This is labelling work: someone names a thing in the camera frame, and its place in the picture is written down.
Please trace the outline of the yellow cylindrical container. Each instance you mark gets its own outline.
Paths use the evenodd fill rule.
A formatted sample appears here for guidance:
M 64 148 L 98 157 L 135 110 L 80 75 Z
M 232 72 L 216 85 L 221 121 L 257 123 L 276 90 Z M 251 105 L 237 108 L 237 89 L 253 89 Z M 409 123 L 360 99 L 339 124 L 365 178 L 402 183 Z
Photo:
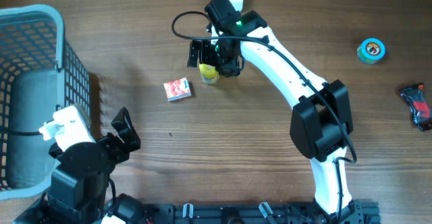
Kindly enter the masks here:
M 198 68 L 201 79 L 205 84 L 215 84 L 218 82 L 219 72 L 215 69 L 215 66 L 201 63 Z

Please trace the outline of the red snack box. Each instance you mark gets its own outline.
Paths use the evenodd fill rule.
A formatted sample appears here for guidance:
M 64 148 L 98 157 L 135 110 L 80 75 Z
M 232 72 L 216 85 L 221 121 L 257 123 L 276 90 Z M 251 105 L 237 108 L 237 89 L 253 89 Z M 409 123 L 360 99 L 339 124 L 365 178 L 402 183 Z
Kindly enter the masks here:
M 166 82 L 163 84 L 163 86 L 168 101 L 176 101 L 192 96 L 187 78 L 181 78 L 171 82 Z

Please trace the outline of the teal tin can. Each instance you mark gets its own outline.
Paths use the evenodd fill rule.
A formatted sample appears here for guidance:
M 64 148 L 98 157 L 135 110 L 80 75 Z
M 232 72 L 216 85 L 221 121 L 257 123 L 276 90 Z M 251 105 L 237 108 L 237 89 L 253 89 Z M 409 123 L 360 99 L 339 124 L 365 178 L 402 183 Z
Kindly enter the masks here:
M 376 38 L 367 38 L 358 46 L 357 57 L 365 64 L 373 65 L 385 56 L 385 45 Z

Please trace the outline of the red silver foil packet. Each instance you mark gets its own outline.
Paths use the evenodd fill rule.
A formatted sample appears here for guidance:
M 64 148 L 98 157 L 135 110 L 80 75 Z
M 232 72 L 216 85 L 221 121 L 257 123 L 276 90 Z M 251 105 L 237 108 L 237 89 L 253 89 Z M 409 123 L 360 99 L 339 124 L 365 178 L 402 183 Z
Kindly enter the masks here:
M 400 96 L 410 107 L 413 124 L 422 132 L 431 129 L 431 107 L 424 98 L 424 89 L 422 82 L 399 89 Z

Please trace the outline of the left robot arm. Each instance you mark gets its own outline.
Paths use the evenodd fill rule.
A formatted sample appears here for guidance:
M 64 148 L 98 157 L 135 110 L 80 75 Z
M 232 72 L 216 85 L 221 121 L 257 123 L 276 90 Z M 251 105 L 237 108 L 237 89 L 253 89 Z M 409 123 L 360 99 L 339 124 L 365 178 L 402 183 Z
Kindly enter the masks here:
M 49 154 L 60 164 L 51 175 L 51 187 L 15 219 L 15 223 L 147 223 L 146 208 L 126 194 L 105 202 L 110 175 L 119 163 L 140 148 L 140 138 L 125 107 L 111 122 L 108 133 L 96 142 L 80 140 L 65 150 L 58 144 Z

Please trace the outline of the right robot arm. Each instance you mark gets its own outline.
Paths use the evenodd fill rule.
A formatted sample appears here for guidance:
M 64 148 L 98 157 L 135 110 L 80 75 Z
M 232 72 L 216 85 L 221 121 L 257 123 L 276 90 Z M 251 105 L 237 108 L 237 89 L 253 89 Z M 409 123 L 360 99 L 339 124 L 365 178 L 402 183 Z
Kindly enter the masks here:
M 188 66 L 211 67 L 228 78 L 250 62 L 274 84 L 292 110 L 290 138 L 311 163 L 315 203 L 328 223 L 343 222 L 352 203 L 345 164 L 357 161 L 345 85 L 302 65 L 255 11 L 241 14 L 230 0 L 211 0 L 201 14 L 210 36 L 190 37 Z

